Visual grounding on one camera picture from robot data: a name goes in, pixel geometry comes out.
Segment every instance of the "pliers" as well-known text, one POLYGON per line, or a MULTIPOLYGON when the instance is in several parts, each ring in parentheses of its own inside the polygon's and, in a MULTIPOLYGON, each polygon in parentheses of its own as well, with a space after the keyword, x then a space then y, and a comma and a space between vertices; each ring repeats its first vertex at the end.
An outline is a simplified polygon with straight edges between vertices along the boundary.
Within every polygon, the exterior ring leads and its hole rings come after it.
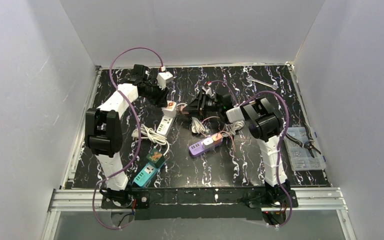
POLYGON ((322 155, 322 153, 320 152, 320 150, 318 150, 315 146, 314 146, 314 138, 313 138, 313 135, 311 133, 311 130, 310 130, 310 127, 307 125, 307 123, 304 123, 304 128, 305 128, 305 132, 307 133, 307 138, 308 138, 308 141, 306 141, 305 143, 302 143, 300 140, 294 138, 293 136, 289 135, 289 133, 286 133, 286 137, 287 139, 291 140, 292 142, 296 143, 297 145, 299 145, 301 148, 305 148, 308 150, 308 152, 310 153, 310 155, 314 157, 314 153, 313 153, 313 150, 316 151, 318 154, 322 155))

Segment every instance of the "red wire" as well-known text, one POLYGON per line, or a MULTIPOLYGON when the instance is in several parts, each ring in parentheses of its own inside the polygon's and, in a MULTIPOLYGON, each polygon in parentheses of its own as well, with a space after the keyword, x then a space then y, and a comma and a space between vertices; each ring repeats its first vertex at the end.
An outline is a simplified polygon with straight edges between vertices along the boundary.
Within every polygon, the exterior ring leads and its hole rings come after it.
POLYGON ((284 203, 282 202, 282 205, 280 205, 280 210, 277 212, 278 214, 282 213, 282 209, 284 209, 284 203))
POLYGON ((286 209, 288 209, 288 203, 287 202, 285 202, 285 210, 283 210, 283 212, 282 212, 283 214, 286 213, 286 209))
POLYGON ((135 214, 134 212, 135 206, 136 206, 136 198, 134 199, 133 206, 131 207, 131 211, 133 212, 133 214, 135 214))

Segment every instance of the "plastic storage box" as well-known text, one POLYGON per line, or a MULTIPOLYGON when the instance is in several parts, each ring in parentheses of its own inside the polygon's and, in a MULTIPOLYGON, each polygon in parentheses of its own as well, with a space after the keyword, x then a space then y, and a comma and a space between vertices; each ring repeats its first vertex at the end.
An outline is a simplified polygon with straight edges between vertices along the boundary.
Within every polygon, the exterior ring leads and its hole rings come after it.
MULTIPOLYGON (((313 129, 310 127, 312 136, 314 138, 314 146, 322 151, 317 143, 316 136, 313 129)), ((307 142, 306 129, 304 127, 289 127, 287 133, 302 143, 307 142)), ((314 158, 311 157, 309 151, 303 147, 300 147, 293 141, 284 138, 287 153, 289 155, 290 165, 293 171, 307 171, 307 170, 323 170, 326 168, 325 159, 316 151, 312 151, 314 158)))

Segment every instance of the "black marbled tabletop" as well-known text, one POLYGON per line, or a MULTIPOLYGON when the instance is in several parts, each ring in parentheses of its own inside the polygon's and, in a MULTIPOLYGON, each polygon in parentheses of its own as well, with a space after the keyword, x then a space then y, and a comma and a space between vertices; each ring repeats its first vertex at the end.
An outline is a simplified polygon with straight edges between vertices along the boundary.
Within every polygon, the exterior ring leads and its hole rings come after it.
MULTIPOLYGON (((291 74, 285 65, 271 66, 229 66, 229 67, 179 67, 168 68, 173 73, 174 80, 168 84, 170 89, 168 99, 177 103, 189 103, 198 93, 199 87, 204 83, 214 80, 226 82, 233 90, 236 98, 243 102, 263 90, 272 90, 264 85, 248 82, 246 76, 252 75, 255 79, 266 83, 277 82, 276 90, 286 101, 290 115, 290 126, 303 126, 304 114, 297 98, 291 74)), ((156 76, 158 70, 152 69, 151 75, 156 76)), ((113 72, 114 79, 126 78, 128 69, 118 69, 113 72)), ((219 93, 228 91, 222 84, 213 84, 213 90, 219 93)), ((103 70, 99 79, 98 88, 94 98, 93 107, 96 108, 107 100, 114 92, 114 87, 109 78, 109 71, 103 70)), ((277 111, 284 115, 284 110, 272 95, 266 96, 276 105, 277 111)), ((156 128, 163 116, 161 109, 155 108, 143 97, 139 97, 133 105, 142 124, 156 128)), ((120 151, 121 161, 125 166, 136 150, 137 142, 133 141, 131 134, 136 128, 132 112, 127 109, 121 118, 123 131, 123 145, 120 151)), ((210 119, 206 126, 213 129, 213 133, 223 128, 223 123, 217 118, 210 119)), ((236 151, 232 150, 232 141, 228 138, 214 150, 210 150, 197 158, 189 154, 188 146, 200 140, 191 132, 191 120, 183 115, 178 115, 168 135, 171 143, 170 151, 166 156, 165 166, 154 177, 149 187, 155 188, 189 188, 189 187, 240 187, 263 186, 264 165, 260 148, 248 130, 248 124, 238 132, 233 144, 236 151)), ((146 155, 151 148, 160 146, 148 140, 142 141, 138 158, 127 170, 130 180, 141 171, 147 163, 146 155)), ((77 165, 72 188, 91 189, 97 181, 104 178, 100 163, 90 149, 83 145, 82 154, 77 165)), ((283 167, 292 186, 327 186, 326 175, 322 170, 292 171, 285 144, 282 144, 283 167)))

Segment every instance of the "power strip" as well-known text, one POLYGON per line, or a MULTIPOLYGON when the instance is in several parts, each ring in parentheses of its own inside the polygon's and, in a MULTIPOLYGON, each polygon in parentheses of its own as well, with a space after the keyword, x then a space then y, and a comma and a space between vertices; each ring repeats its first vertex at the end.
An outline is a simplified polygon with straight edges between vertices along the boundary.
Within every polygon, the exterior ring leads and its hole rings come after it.
POLYGON ((174 121, 174 117, 162 116, 161 122, 159 123, 158 128, 156 129, 156 133, 167 137, 174 121))
POLYGON ((157 174, 158 168, 154 167, 151 163, 147 163, 145 167, 139 172, 139 174, 134 178, 133 182, 141 188, 146 188, 151 179, 157 174))
POLYGON ((215 147, 218 147, 222 144, 223 136, 221 133, 216 133, 212 136, 205 138, 195 144, 189 146, 189 153, 192 158, 196 158, 201 154, 208 152, 215 147))

